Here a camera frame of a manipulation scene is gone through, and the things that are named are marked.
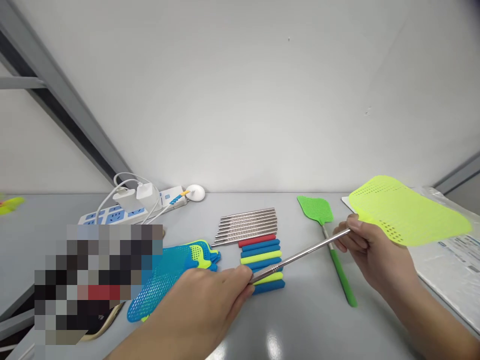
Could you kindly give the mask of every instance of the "power strip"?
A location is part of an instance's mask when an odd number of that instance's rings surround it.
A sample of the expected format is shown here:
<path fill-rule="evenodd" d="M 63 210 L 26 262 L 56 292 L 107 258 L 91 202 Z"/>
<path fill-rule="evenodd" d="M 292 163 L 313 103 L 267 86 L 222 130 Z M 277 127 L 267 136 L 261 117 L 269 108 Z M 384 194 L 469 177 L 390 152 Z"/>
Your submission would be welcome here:
<path fill-rule="evenodd" d="M 177 197 L 184 189 L 181 186 L 175 186 L 167 190 L 160 192 L 160 203 L 161 207 L 151 213 L 149 219 L 155 217 L 160 211 L 162 211 L 175 197 Z M 187 204 L 187 199 L 185 196 L 182 196 L 175 205 L 170 206 L 170 208 L 165 211 L 168 213 L 173 209 L 177 209 Z M 96 212 L 88 213 L 83 215 L 80 220 L 78 220 L 79 225 L 93 225 L 95 223 L 95 214 Z M 133 225 L 139 224 L 145 217 L 148 215 L 148 211 L 142 207 L 138 210 L 132 212 L 125 212 L 120 205 L 110 206 L 103 208 L 98 213 L 98 224 L 100 225 L 112 225 L 112 224 L 124 224 L 124 225 Z"/>

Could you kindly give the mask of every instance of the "finger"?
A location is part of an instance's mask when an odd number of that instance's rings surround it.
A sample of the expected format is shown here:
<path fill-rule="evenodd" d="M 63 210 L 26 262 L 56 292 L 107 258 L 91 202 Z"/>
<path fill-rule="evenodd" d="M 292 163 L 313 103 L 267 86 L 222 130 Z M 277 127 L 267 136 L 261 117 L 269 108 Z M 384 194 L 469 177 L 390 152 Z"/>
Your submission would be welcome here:
<path fill-rule="evenodd" d="M 221 282 L 224 283 L 230 277 L 230 275 L 232 275 L 232 272 L 234 270 L 235 270 L 234 268 L 230 268 L 230 269 L 225 269 L 219 272 L 218 275 Z"/>
<path fill-rule="evenodd" d="M 377 225 L 360 221 L 358 219 L 358 215 L 355 215 L 356 216 L 349 216 L 346 220 L 348 227 L 352 229 L 355 233 L 366 239 L 369 243 L 388 239 L 383 230 Z"/>
<path fill-rule="evenodd" d="M 247 287 L 250 279 L 252 278 L 252 269 L 248 266 L 240 265 L 233 269 L 230 276 L 223 283 L 225 286 L 225 294 L 230 301 L 230 306 L 234 303 L 235 299 L 240 293 Z"/>
<path fill-rule="evenodd" d="M 350 234 L 341 237 L 341 243 L 351 252 L 362 252 L 364 249 L 357 245 L 355 240 L 350 237 Z"/>
<path fill-rule="evenodd" d="M 253 285 L 248 285 L 246 288 L 243 289 L 243 291 L 238 295 L 238 297 L 235 299 L 233 302 L 233 305 L 231 306 L 231 309 L 229 313 L 227 314 L 225 318 L 225 322 L 223 323 L 223 327 L 221 330 L 221 334 L 219 336 L 219 342 L 222 341 L 222 339 L 225 337 L 227 334 L 227 331 L 229 330 L 230 326 L 234 322 L 235 318 L 239 314 L 240 310 L 242 309 L 243 305 L 247 301 L 249 297 L 252 296 L 252 294 L 255 291 L 255 286 Z"/>
<path fill-rule="evenodd" d="M 340 250 L 342 253 L 346 253 L 347 252 L 347 248 L 345 247 L 345 245 L 343 245 L 339 239 L 335 240 L 333 242 L 335 244 L 335 246 L 337 247 L 338 250 Z"/>
<path fill-rule="evenodd" d="M 362 249 L 367 249 L 369 247 L 369 243 L 360 235 L 356 234 L 355 232 L 351 231 L 348 236 L 355 241 L 355 243 L 361 247 Z"/>
<path fill-rule="evenodd" d="M 341 223 L 338 224 L 338 229 L 339 229 L 340 231 L 345 230 L 347 227 L 348 227 L 348 226 L 347 226 L 347 222 L 346 222 L 346 221 L 342 221 Z"/>

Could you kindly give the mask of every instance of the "white wall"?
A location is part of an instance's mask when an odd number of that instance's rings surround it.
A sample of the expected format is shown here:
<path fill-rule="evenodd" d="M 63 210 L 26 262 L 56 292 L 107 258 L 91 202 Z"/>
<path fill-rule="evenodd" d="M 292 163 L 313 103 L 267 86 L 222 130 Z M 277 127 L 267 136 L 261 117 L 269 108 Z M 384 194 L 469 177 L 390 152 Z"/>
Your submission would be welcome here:
<path fill-rule="evenodd" d="M 161 187 L 431 185 L 480 150 L 469 0 L 15 0 Z"/>
<path fill-rule="evenodd" d="M 8 76 L 0 63 L 0 77 Z M 0 193 L 106 193 L 111 189 L 25 90 L 0 90 Z"/>
<path fill-rule="evenodd" d="M 480 174 L 449 192 L 446 197 L 480 215 Z"/>

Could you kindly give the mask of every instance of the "red foam grip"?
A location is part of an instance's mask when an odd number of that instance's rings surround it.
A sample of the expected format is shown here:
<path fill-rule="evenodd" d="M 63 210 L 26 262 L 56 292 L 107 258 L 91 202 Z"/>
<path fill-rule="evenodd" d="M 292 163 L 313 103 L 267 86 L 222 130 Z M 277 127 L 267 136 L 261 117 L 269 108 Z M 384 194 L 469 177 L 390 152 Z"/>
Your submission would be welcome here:
<path fill-rule="evenodd" d="M 264 241 L 268 241 L 268 240 L 275 240 L 277 238 L 277 236 L 275 234 L 272 234 L 272 235 L 265 235 L 265 236 L 260 236 L 260 237 L 254 237 L 254 238 L 251 238 L 251 239 L 248 239 L 248 240 L 243 240 L 243 241 L 240 241 L 238 243 L 238 247 L 239 248 L 243 248 L 244 246 L 246 245 L 252 245 L 252 244 L 256 244 L 256 243 L 262 243 Z"/>

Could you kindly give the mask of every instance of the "person's right hand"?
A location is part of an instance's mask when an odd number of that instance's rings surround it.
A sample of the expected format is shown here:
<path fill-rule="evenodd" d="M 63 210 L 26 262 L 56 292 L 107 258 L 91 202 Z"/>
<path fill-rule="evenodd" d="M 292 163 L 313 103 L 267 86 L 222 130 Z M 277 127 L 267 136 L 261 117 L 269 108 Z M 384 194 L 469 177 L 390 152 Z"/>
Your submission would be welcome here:
<path fill-rule="evenodd" d="M 351 214 L 333 231 L 352 231 L 335 241 L 337 248 L 350 251 L 361 273 L 383 297 L 411 293 L 421 287 L 414 262 L 406 247 L 392 242 L 381 228 L 359 221 Z"/>

